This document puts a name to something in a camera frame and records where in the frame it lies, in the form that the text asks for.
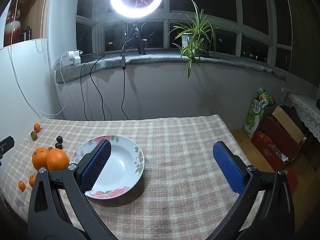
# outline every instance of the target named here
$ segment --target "blue textured pad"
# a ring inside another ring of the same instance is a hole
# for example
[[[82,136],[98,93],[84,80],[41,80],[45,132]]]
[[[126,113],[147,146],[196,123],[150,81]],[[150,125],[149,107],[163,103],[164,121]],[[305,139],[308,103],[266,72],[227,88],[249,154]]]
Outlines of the blue textured pad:
[[[213,145],[213,157],[222,170],[232,191],[241,195],[245,189],[244,177],[220,143],[215,143]]]
[[[111,144],[109,141],[104,142],[101,148],[92,158],[91,162],[81,174],[80,189],[84,193],[90,191],[96,183],[103,167],[106,165],[111,155]]]

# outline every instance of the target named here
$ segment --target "glowing white ring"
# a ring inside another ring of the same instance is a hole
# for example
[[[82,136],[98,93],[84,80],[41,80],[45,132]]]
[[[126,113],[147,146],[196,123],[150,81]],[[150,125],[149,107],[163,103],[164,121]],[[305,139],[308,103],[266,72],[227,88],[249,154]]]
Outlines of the glowing white ring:
[[[121,0],[111,0],[111,5],[119,14],[129,18],[140,18],[152,13],[157,9],[162,0],[154,0],[149,6],[145,8],[130,8],[123,4]]]

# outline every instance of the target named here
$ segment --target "white plate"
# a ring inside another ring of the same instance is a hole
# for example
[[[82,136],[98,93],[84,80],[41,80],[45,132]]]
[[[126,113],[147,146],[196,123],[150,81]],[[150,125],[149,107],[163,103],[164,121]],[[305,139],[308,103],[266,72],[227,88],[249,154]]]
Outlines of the white plate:
[[[81,145],[73,154],[70,163],[79,163],[102,139],[110,141],[111,156],[92,190],[85,195],[95,199],[112,199],[123,195],[137,184],[144,170],[144,156],[139,145],[131,139],[119,135],[105,135]]]

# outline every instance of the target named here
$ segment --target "plaid tablecloth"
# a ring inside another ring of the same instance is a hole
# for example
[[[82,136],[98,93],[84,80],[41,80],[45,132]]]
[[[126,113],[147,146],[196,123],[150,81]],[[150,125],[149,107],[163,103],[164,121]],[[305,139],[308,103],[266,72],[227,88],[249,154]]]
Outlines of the plaid tablecloth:
[[[249,164],[218,115],[142,121],[75,122],[42,119],[43,129],[33,142],[28,135],[6,167],[1,181],[4,198],[25,221],[32,188],[28,178],[36,174],[31,162],[38,147],[53,146],[64,138],[69,157],[84,142],[100,135],[122,135],[140,145],[145,170],[139,183],[113,200],[92,200],[91,205],[108,228],[122,239],[206,239],[236,201],[212,157],[212,146],[224,141]],[[23,180],[27,188],[18,189]],[[61,191],[67,212],[81,228],[68,198]],[[253,220],[262,195],[257,197],[244,227]]]

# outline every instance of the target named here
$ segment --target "metal bolt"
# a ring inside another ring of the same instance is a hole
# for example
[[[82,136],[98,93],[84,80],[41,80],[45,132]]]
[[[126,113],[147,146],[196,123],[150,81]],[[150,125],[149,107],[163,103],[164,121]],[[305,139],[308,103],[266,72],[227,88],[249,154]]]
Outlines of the metal bolt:
[[[45,167],[42,167],[39,169],[39,173],[44,173],[47,169]]]
[[[256,166],[249,165],[249,166],[248,166],[248,170],[249,170],[249,171],[256,171],[257,168],[256,168]]]
[[[73,170],[75,170],[75,169],[76,169],[76,167],[77,167],[77,165],[76,165],[76,164],[71,163],[71,164],[68,166],[68,170],[73,171]]]
[[[278,171],[278,174],[279,174],[279,175],[285,175],[285,172],[284,172],[284,170],[279,170],[279,171]]]

